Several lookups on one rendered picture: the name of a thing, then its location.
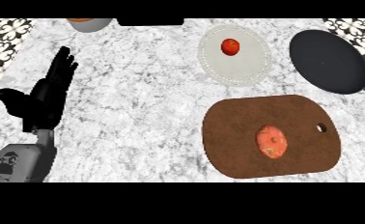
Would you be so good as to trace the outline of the grey pot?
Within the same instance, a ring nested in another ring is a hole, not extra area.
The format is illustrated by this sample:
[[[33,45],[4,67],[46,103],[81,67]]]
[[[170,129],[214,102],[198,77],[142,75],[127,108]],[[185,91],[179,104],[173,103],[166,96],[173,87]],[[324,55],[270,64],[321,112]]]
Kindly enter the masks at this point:
[[[111,18],[69,18],[68,23],[81,33],[98,32],[111,22]]]

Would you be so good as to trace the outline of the red tomato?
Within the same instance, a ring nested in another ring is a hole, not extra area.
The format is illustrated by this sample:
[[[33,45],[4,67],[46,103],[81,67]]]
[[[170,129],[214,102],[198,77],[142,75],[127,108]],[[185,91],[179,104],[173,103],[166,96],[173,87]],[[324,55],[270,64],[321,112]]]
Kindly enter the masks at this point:
[[[239,42],[235,39],[225,39],[222,42],[222,51],[228,56],[234,56],[239,51]]]

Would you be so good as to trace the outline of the pale grey round placemat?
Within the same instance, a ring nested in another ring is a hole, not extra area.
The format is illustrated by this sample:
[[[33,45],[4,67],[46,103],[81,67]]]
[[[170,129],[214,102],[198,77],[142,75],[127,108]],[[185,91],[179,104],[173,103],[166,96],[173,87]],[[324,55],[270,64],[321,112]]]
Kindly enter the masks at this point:
[[[223,53],[226,39],[239,44],[235,55]],[[256,85],[270,71],[270,53],[259,34],[238,25],[214,27],[198,44],[198,61],[210,77],[223,85],[247,87]]]

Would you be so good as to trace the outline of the black round pan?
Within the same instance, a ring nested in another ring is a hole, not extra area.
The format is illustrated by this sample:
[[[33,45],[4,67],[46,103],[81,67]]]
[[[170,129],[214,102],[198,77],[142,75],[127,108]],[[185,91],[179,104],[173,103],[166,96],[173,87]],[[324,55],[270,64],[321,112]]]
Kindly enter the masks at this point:
[[[319,89],[341,95],[365,89],[365,58],[337,35],[301,31],[290,41],[290,58],[297,72]]]

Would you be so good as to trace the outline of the brown wooden cutting board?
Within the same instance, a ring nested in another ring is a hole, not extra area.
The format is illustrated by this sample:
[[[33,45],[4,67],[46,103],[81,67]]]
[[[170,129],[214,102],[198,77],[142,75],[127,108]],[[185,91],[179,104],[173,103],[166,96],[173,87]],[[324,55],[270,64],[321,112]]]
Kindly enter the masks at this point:
[[[259,150],[256,134],[265,125],[276,126],[287,137],[287,152],[278,159]],[[322,172],[341,156],[333,120],[322,107],[297,95],[219,101],[202,120],[202,144],[216,169],[236,179]]]

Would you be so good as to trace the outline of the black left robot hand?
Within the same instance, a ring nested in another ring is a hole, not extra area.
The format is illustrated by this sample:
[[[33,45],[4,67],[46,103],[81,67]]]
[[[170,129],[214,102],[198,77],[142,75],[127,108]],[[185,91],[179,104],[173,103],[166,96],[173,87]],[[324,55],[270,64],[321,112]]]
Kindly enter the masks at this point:
[[[7,113],[22,118],[22,131],[53,129],[61,122],[67,92],[78,64],[69,54],[69,48],[62,47],[44,78],[41,78],[30,94],[10,89],[0,89],[0,100]]]

